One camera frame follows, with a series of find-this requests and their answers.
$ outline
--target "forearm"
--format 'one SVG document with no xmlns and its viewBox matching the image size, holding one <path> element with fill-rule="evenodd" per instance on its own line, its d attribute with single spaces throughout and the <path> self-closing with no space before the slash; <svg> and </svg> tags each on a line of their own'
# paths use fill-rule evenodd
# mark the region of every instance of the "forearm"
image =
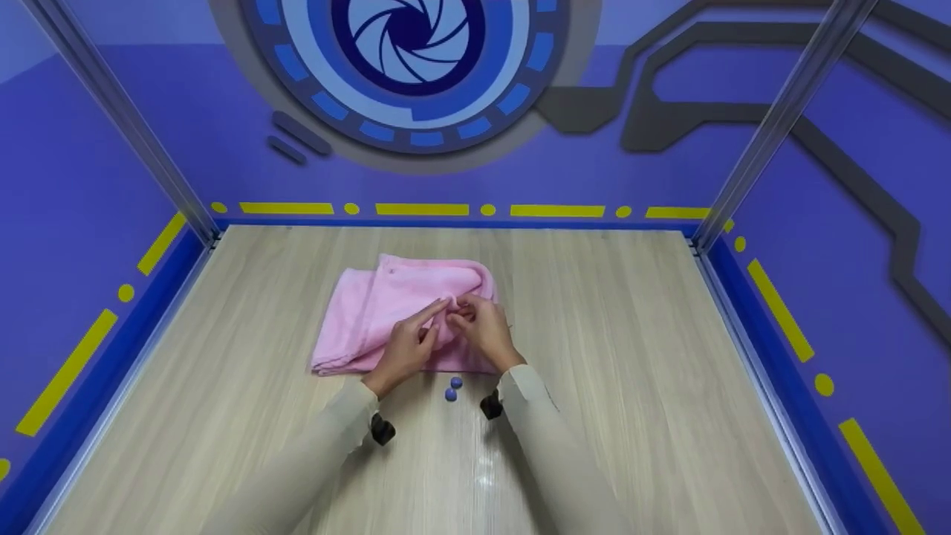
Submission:
<svg viewBox="0 0 951 535">
<path fill-rule="evenodd" d="M 631 533 L 607 479 L 568 429 L 534 369 L 528 365 L 510 368 L 498 390 L 558 532 Z"/>
<path fill-rule="evenodd" d="M 244 482 L 203 535 L 283 535 L 294 530 L 369 431 L 377 396 L 349 380 L 300 436 Z"/>
</svg>

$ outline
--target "wooden floor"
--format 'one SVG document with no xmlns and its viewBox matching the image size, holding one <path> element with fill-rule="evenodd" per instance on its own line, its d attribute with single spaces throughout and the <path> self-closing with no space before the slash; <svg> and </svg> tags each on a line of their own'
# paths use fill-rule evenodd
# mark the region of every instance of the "wooden floor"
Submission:
<svg viewBox="0 0 951 535">
<path fill-rule="evenodd" d="M 196 533 L 340 387 L 307 362 L 340 272 L 381 252 L 492 271 L 637 533 L 818 531 L 679 233 L 233 226 L 49 532 Z M 397 438 L 351 455 L 296 533 L 553 533 L 511 429 L 478 410 L 495 381 L 465 377 L 454 404 L 448 381 L 386 399 Z"/>
</svg>

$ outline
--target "hand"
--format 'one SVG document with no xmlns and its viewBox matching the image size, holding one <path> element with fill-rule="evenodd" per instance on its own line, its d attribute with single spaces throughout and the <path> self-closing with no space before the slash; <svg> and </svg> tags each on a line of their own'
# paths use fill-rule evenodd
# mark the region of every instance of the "hand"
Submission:
<svg viewBox="0 0 951 535">
<path fill-rule="evenodd" d="M 463 307 L 449 314 L 446 323 L 464 336 L 473 349 L 489 359 L 499 373 L 525 364 L 525 359 L 512 343 L 512 333 L 502 306 L 471 293 L 456 301 Z"/>
<path fill-rule="evenodd" d="M 449 300 L 438 299 L 416 314 L 393 325 L 390 340 L 377 367 L 363 376 L 363 383 L 381 400 L 400 383 L 420 371 L 433 352 L 439 326 L 424 328 L 423 324 L 439 314 Z"/>
</svg>

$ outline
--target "aperture logo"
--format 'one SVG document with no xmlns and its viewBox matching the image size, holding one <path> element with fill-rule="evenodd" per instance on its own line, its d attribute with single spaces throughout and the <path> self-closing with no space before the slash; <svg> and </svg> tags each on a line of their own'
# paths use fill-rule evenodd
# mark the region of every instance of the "aperture logo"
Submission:
<svg viewBox="0 0 951 535">
<path fill-rule="evenodd" d="M 485 40 L 479 0 L 339 0 L 331 10 L 347 59 L 378 86 L 400 94 L 451 88 L 472 71 Z"/>
<path fill-rule="evenodd" d="M 432 154 L 499 134 L 552 81 L 568 0 L 242 0 L 275 76 L 367 145 Z"/>
</svg>

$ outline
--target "purple wall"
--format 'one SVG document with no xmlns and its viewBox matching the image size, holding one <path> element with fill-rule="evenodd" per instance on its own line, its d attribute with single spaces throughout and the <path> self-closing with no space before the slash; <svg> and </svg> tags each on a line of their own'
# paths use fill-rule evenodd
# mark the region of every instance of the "purple wall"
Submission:
<svg viewBox="0 0 951 535">
<path fill-rule="evenodd" d="M 921 222 L 916 274 L 948 310 L 951 122 L 850 60 L 805 116 Z M 838 425 L 854 418 L 925 531 L 951 531 L 951 347 L 890 278 L 891 236 L 791 139 L 734 220 L 746 239 L 736 260 L 760 261 L 815 350 L 796 366 L 840 447 L 849 452 Z M 828 397 L 813 387 L 820 373 Z"/>
<path fill-rule="evenodd" d="M 154 27 L 157 23 L 150 21 L 167 16 L 159 13 L 161 7 L 149 3 L 146 12 L 156 10 L 155 16 L 130 13 L 126 17 L 134 25 L 147 27 L 145 32 L 151 36 L 143 40 L 148 44 L 132 44 L 134 37 L 115 21 L 115 10 L 107 9 L 107 0 L 75 0 L 73 5 L 81 21 L 88 21 L 110 66 L 192 187 L 207 206 L 223 204 L 227 213 L 213 215 L 228 220 L 273 218 L 243 214 L 240 202 L 329 202 L 335 215 L 294 218 L 351 222 L 398 219 L 377 216 L 375 203 L 462 203 L 470 205 L 469 217 L 434 221 L 505 223 L 516 221 L 509 216 L 508 205 L 555 204 L 605 206 L 605 216 L 597 220 L 601 223 L 644 224 L 650 206 L 708 206 L 754 130 L 752 125 L 711 125 L 667 151 L 630 154 L 619 147 L 623 127 L 619 120 L 590 136 L 566 136 L 543 127 L 529 141 L 494 159 L 444 173 L 396 173 L 339 155 L 311 158 L 307 167 L 300 168 L 264 143 L 264 137 L 274 133 L 270 126 L 273 108 L 245 78 L 229 48 L 214 43 L 222 38 L 210 15 L 192 13 L 182 33 L 169 30 L 160 35 Z M 610 21 L 663 19 L 682 5 L 605 2 L 580 84 L 602 85 L 612 80 L 624 49 L 619 43 L 628 44 L 646 31 L 631 27 L 621 39 L 622 28 Z M 105 11 L 112 14 L 98 15 Z M 694 20 L 818 20 L 822 15 L 820 10 L 800 11 L 718 9 Z M 188 39 L 192 44 L 185 44 Z M 695 81 L 711 78 L 715 98 L 770 102 L 798 50 L 690 50 L 658 75 L 657 91 L 662 98 L 685 98 L 685 90 L 697 86 Z M 357 204 L 359 215 L 345 213 L 346 203 Z M 497 208 L 491 219 L 480 215 L 483 204 Z M 630 216 L 615 216 L 615 209 L 622 206 L 631 207 Z"/>
<path fill-rule="evenodd" d="M 29 30 L 49 53 L 0 84 L 0 497 L 149 287 L 137 264 L 176 213 L 33 21 L 2 14 L 0 29 L 11 23 L 17 33 L 0 31 L 0 49 L 25 46 L 14 37 Z M 128 302 L 122 285 L 134 288 Z M 105 308 L 118 321 L 84 372 L 36 436 L 17 432 Z"/>
</svg>

